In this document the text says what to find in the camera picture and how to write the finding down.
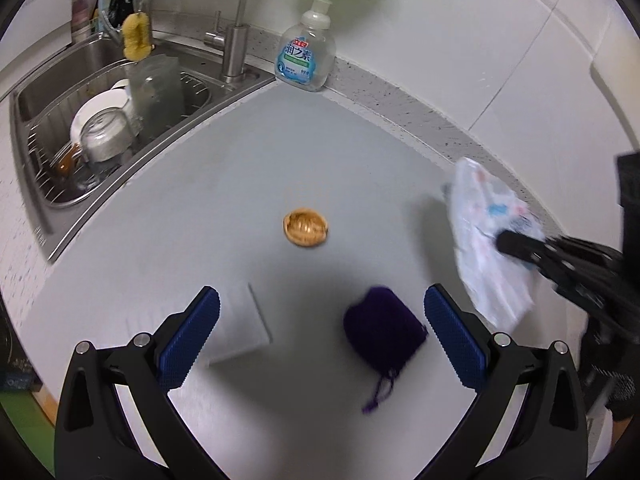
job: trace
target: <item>soap bottle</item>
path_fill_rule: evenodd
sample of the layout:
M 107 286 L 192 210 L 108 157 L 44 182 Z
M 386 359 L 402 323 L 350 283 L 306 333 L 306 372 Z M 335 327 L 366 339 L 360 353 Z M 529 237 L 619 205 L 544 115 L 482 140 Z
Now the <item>soap bottle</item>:
M 309 92 L 322 88 L 335 59 L 335 41 L 328 31 L 331 2 L 313 1 L 300 23 L 282 35 L 275 62 L 278 79 Z

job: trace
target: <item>white pump nozzle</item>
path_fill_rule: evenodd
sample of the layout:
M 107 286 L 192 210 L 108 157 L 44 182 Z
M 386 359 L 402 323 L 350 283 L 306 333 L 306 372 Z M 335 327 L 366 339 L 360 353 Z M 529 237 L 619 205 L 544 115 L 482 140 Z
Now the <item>white pump nozzle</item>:
M 311 9 L 302 15 L 302 23 L 307 27 L 326 30 L 331 25 L 331 18 L 327 15 L 331 1 L 313 0 Z

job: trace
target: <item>green floor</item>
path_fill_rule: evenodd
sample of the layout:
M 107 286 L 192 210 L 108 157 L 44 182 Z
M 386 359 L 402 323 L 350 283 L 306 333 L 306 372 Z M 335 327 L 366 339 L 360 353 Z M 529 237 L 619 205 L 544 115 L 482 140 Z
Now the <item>green floor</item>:
M 0 392 L 0 403 L 31 452 L 53 475 L 54 428 L 30 392 Z

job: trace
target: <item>sink basin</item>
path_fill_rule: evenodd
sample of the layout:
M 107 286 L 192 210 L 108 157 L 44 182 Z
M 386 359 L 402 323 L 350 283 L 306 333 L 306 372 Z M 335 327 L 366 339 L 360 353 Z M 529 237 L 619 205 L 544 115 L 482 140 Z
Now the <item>sink basin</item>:
M 126 78 L 130 62 L 121 48 L 107 36 L 93 36 L 46 62 L 12 92 L 18 180 L 36 239 L 50 262 L 139 168 L 197 124 L 274 80 L 273 75 L 247 66 L 243 81 L 224 83 L 219 79 L 220 56 L 177 43 L 157 41 L 152 55 L 158 54 L 178 58 L 185 114 L 92 189 L 78 186 L 73 175 L 56 171 L 56 160 L 70 147 L 69 127 L 80 107 Z

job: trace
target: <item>green stripe on label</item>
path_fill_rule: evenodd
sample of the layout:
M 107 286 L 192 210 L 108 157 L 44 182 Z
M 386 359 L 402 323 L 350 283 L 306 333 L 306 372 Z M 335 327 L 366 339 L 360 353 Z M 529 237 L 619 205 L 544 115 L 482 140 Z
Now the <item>green stripe on label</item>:
M 301 59 L 298 59 L 297 57 L 290 56 L 289 54 L 285 54 L 284 55 L 284 59 L 286 59 L 287 61 L 290 61 L 292 63 L 295 63 L 296 65 L 302 65 L 302 66 L 306 66 L 307 68 L 309 68 L 309 63 L 307 63 L 306 61 L 302 61 Z

